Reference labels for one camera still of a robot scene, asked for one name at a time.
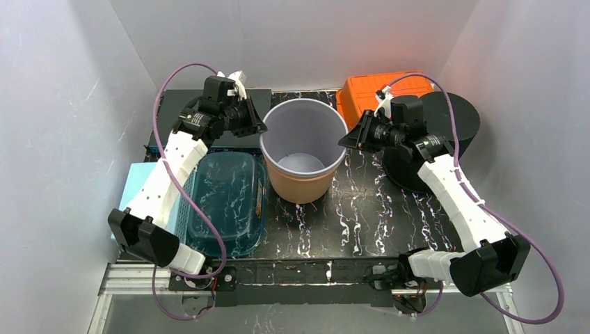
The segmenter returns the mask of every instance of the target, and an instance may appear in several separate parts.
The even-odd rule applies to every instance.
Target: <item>white plastic part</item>
[[[168,268],[196,275],[201,271],[205,263],[205,256],[187,245],[180,244],[176,256],[168,265]]]
[[[393,99],[393,95],[391,93],[389,93],[390,90],[391,90],[391,87],[389,87],[389,86],[385,86],[385,88],[383,90],[381,90],[385,94],[384,100],[380,99],[379,96],[377,94],[375,94],[375,98],[379,102],[379,104],[377,105],[377,108],[375,108],[375,111],[378,111],[380,108],[383,108],[383,113],[384,113],[385,117],[387,117],[389,119],[391,119],[391,100]]]
[[[244,72],[233,72],[228,76],[228,79],[236,81],[235,86],[239,94],[240,100],[247,99],[248,97],[246,96],[246,87],[244,86],[244,84],[246,83],[246,75],[244,74]]]
[[[165,152],[172,173],[184,186],[191,171],[206,155],[207,146],[200,139],[194,141],[190,134],[178,131],[176,134],[170,133]],[[178,189],[166,172],[164,160],[160,159],[143,188],[127,206],[131,209],[130,214],[141,219],[150,216],[156,226],[165,229],[178,195]]]
[[[450,272],[451,260],[464,255],[465,253],[439,252],[426,249],[411,255],[408,261],[414,276],[434,278],[450,284],[453,282]]]
[[[506,238],[508,231],[495,218],[482,210],[461,188],[455,176],[453,157],[445,154],[434,158],[434,162],[425,162],[418,176],[430,187],[438,201],[445,209],[459,237],[466,253],[481,247],[480,241],[493,243]],[[465,178],[463,171],[461,182],[481,201],[471,184]]]

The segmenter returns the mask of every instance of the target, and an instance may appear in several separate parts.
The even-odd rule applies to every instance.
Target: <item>orange container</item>
[[[412,72],[362,75],[349,77],[344,87],[336,93],[336,109],[344,117],[349,131],[352,130],[366,109],[375,110],[378,105],[375,92],[393,79]],[[432,92],[430,82],[422,77],[409,77],[398,81],[391,91],[393,96],[416,95],[418,97]]]

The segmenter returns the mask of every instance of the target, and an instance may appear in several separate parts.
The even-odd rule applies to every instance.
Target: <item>teal container lid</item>
[[[211,153],[200,161],[193,181],[191,197],[221,234],[228,256],[252,253],[264,234],[264,164],[248,153]],[[210,257],[221,256],[215,235],[192,209],[186,245]]]

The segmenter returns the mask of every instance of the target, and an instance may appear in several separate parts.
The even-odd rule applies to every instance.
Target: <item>gray floor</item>
[[[161,296],[182,315],[178,296]],[[204,300],[185,302],[200,309]],[[416,320],[383,314],[363,305],[248,305],[216,308],[199,321],[175,321],[152,296],[114,296],[105,333],[508,333],[502,315],[480,296],[445,294],[436,309]]]

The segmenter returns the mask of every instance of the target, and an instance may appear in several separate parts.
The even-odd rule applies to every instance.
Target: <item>black cylinder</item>
[[[479,130],[480,119],[477,110],[469,101],[453,93],[449,93],[449,97],[455,114],[457,137],[459,138],[459,157],[461,158]],[[420,99],[424,104],[427,131],[430,134],[444,136],[451,146],[455,147],[449,107],[445,96],[441,92],[434,92],[423,95]],[[430,190],[417,174],[422,164],[423,161],[411,164],[405,162],[394,148],[385,149],[383,152],[385,173],[395,184],[409,191],[425,193]]]

